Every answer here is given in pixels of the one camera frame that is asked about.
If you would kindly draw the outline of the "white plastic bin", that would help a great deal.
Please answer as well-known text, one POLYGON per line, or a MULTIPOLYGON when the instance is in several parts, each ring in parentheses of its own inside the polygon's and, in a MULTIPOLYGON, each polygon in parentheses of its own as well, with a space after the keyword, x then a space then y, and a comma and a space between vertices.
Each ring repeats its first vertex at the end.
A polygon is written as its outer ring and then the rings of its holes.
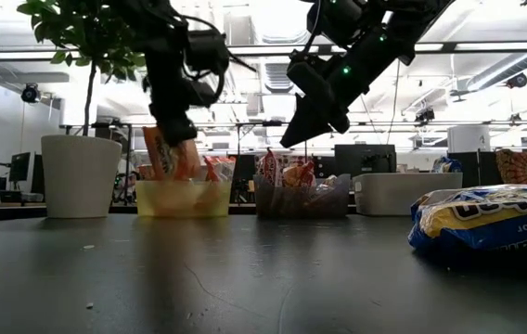
POLYGON ((352 179, 356 210, 370 216, 410 216, 423 195, 462 183, 462 173, 365 173, 352 179))

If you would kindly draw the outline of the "black computer monitor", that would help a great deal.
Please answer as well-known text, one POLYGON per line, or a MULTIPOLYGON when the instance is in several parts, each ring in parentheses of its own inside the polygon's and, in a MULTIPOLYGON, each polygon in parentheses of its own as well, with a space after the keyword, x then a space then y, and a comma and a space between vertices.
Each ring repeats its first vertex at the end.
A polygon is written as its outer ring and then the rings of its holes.
POLYGON ((20 184, 31 182, 31 193, 45 193, 45 176, 41 154, 24 152, 13 155, 9 167, 8 182, 14 190, 21 191, 20 184))
POLYGON ((336 171, 355 177, 365 173, 395 173, 397 157, 394 145, 336 145, 336 171))

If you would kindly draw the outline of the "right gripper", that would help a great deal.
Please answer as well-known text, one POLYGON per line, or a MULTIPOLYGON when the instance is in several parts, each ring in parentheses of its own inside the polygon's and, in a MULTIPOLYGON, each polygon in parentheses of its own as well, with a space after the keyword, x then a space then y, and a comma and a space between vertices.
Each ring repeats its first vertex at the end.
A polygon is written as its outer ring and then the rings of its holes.
POLYGON ((326 77, 331 97, 295 96, 295 112, 280 145, 291 148, 332 128, 345 134, 350 128, 348 107, 369 91, 370 85, 397 59, 408 63, 415 57, 415 40, 383 28, 366 32, 339 58, 326 77))

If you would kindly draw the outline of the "green leafy plant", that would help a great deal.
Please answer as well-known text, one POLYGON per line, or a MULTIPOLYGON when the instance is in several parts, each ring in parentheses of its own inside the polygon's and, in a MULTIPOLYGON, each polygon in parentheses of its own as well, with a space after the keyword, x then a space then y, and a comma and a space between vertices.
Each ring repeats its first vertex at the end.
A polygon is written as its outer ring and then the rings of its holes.
POLYGON ((98 74, 110 80, 134 81, 146 65, 133 49, 135 33, 115 7, 123 0, 25 0, 17 11, 31 18, 38 43, 51 42, 57 51, 52 64, 88 66, 82 134, 88 135, 94 81, 98 74))

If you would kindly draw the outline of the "black table mat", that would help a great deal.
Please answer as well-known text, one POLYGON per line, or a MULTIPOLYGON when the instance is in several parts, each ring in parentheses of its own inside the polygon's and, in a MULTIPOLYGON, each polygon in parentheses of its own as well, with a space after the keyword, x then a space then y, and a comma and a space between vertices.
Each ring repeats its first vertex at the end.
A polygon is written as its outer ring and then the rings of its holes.
POLYGON ((434 262, 410 226, 0 221, 0 334, 527 334, 527 256, 434 262))

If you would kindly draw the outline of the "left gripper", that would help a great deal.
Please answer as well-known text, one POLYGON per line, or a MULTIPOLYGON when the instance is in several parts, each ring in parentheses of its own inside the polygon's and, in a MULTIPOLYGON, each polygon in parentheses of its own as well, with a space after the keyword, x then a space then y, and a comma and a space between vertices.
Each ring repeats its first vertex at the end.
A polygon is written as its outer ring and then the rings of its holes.
POLYGON ((197 137, 187 117, 190 86, 183 77, 181 55, 145 55, 150 85, 150 113, 159 124, 164 141, 176 147, 197 137))

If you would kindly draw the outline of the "grey translucent plastic bin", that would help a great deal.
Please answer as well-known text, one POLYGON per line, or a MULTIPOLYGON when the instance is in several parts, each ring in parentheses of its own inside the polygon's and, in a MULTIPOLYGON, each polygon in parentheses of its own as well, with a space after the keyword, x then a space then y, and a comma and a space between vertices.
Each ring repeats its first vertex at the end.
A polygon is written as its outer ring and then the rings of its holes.
POLYGON ((348 213, 351 177, 338 177, 332 191, 318 192, 317 186, 273 186, 254 175, 256 214, 264 219, 342 218, 348 213))

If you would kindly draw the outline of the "white plant pot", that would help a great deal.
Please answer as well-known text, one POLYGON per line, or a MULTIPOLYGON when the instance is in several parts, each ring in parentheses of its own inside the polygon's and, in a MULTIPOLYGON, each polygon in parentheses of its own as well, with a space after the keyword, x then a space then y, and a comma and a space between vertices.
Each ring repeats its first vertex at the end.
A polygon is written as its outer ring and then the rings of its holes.
POLYGON ((122 145, 92 136, 45 135, 41 146, 47 216, 107 216, 122 145))

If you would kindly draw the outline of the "yellow-green plastic bin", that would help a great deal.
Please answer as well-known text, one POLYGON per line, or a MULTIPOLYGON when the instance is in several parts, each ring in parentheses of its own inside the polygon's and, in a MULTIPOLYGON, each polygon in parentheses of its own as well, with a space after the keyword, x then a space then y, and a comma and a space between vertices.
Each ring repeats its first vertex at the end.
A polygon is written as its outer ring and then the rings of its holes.
POLYGON ((172 219, 225 217, 231 186, 230 182, 137 181, 137 213, 172 219))

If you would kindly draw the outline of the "blue Maruchan noodle pack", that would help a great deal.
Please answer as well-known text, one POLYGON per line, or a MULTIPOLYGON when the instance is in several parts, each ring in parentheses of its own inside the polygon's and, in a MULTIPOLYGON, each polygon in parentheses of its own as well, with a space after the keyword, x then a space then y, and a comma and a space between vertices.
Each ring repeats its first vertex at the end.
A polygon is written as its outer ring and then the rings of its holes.
POLYGON ((462 173, 460 161, 442 156, 434 161, 431 169, 432 173, 462 173))
POLYGON ((434 190, 411 206, 417 251, 527 251, 527 185, 434 190))

